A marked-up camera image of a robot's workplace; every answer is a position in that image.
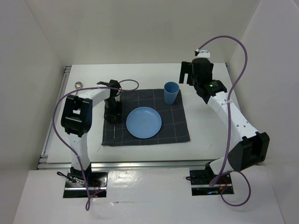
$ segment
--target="black placemat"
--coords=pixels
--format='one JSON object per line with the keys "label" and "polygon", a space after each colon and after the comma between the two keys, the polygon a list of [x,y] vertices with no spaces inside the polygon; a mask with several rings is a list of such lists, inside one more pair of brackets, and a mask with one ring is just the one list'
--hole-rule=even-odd
{"label": "black placemat", "polygon": [[[122,123],[115,126],[106,120],[103,127],[103,146],[139,146],[190,141],[181,90],[172,105],[164,102],[164,89],[136,90],[122,92]],[[147,106],[155,109],[161,116],[160,131],[151,138],[139,139],[130,134],[126,126],[128,114],[135,108]]]}

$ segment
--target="grid line on placemat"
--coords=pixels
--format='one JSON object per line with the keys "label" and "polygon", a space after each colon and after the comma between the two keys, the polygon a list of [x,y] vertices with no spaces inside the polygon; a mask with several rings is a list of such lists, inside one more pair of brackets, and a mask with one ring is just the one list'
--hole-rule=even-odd
{"label": "grid line on placemat", "polygon": [[[181,91],[172,105],[164,102],[164,89],[137,90],[121,93],[122,122],[114,126],[105,121],[103,125],[104,146],[140,146],[190,141]],[[140,139],[128,131],[126,120],[128,114],[138,107],[150,107],[161,116],[160,131],[151,138]]]}

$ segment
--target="cup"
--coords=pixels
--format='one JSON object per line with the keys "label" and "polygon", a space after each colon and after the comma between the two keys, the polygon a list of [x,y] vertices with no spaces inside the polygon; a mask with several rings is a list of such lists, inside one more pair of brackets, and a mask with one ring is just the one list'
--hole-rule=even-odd
{"label": "cup", "polygon": [[166,104],[173,104],[178,95],[179,85],[175,82],[167,82],[164,85],[164,101]]}

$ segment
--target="purple cable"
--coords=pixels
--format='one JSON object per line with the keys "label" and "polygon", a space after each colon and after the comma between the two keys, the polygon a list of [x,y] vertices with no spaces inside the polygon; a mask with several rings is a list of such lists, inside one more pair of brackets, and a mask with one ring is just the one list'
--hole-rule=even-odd
{"label": "purple cable", "polygon": [[[245,62],[244,62],[244,66],[243,66],[243,69],[239,75],[239,77],[236,79],[236,81],[234,82],[234,84],[232,85],[232,88],[229,90],[228,92],[228,99],[227,99],[227,102],[229,102],[230,100],[230,96],[235,88],[235,86],[237,85],[238,81],[240,80],[240,78],[242,77],[242,75],[244,74],[244,71],[246,69],[246,66],[247,66],[247,61],[248,61],[248,55],[247,55],[247,50],[245,48],[245,46],[241,43],[241,41],[239,41],[238,39],[236,39],[235,37],[232,37],[232,36],[228,36],[228,35],[220,35],[220,36],[216,36],[210,40],[208,40],[207,42],[205,42],[203,45],[201,45],[198,50],[202,49],[204,46],[206,46],[209,42],[213,41],[213,40],[216,40],[218,38],[229,38],[229,39],[232,39],[234,41],[236,41],[238,44],[240,44],[240,46],[242,47],[243,51],[244,51],[244,54],[245,54]],[[221,178],[221,176],[223,175],[223,170],[225,168],[225,164],[228,160],[228,152],[229,152],[229,146],[230,146],[230,139],[231,139],[231,111],[230,111],[230,103],[227,103],[228,105],[228,141],[227,141],[227,145],[226,145],[226,151],[225,151],[225,156],[224,156],[224,160],[223,160],[223,164],[222,164],[222,167],[220,169],[220,172],[219,174],[213,179],[211,180],[211,182],[209,183],[209,187],[213,187]],[[228,202],[226,202],[223,197],[223,201],[226,203],[226,204],[229,204],[229,205],[232,205],[232,206],[241,206],[241,205],[244,205],[250,198],[250,195],[251,195],[251,188],[250,188],[250,184],[247,180],[247,178],[245,177],[244,174],[242,174],[242,176],[245,178],[247,184],[248,184],[248,187],[249,187],[249,197],[247,198],[247,200],[241,204],[237,204],[237,205],[232,205],[232,204],[229,204]]]}
{"label": "purple cable", "polygon": [[122,80],[120,81],[119,83],[122,83],[122,82],[125,82],[125,81],[132,81],[132,82],[135,82],[137,84],[137,87],[135,87],[134,89],[131,89],[131,90],[123,90],[123,89],[117,89],[117,88],[113,88],[113,87],[90,87],[90,88],[83,88],[83,89],[80,89],[80,90],[73,90],[69,93],[66,93],[64,96],[62,96],[58,102],[56,103],[55,105],[55,109],[54,109],[54,112],[53,112],[53,115],[52,115],[52,126],[53,126],[53,129],[54,129],[54,132],[55,134],[57,135],[57,137],[62,141],[62,143],[64,143],[77,157],[78,159],[78,162],[79,162],[79,165],[80,165],[80,168],[81,168],[81,172],[82,172],[82,176],[83,176],[83,180],[84,180],[84,184],[85,184],[85,188],[86,188],[86,192],[87,192],[87,202],[86,202],[86,205],[85,205],[85,209],[86,211],[89,210],[90,208],[90,201],[91,199],[98,193],[104,191],[104,190],[100,190],[100,191],[97,191],[96,193],[94,193],[93,195],[90,196],[89,194],[89,189],[88,189],[88,184],[87,184],[87,180],[86,180],[86,176],[85,176],[85,173],[84,173],[84,170],[83,170],[83,166],[82,166],[82,162],[80,160],[80,157],[78,155],[78,153],[76,152],[75,149],[73,149],[66,141],[63,140],[63,138],[60,136],[60,134],[58,133],[57,129],[56,129],[56,125],[55,125],[55,115],[56,115],[56,110],[58,108],[58,105],[60,104],[60,102],[66,98],[67,96],[69,96],[70,94],[72,93],[75,93],[75,92],[78,92],[78,91],[83,91],[83,90],[96,90],[96,89],[111,89],[111,90],[119,90],[119,91],[134,91],[134,90],[137,90],[139,88],[139,83],[133,79],[125,79],[125,80]]}

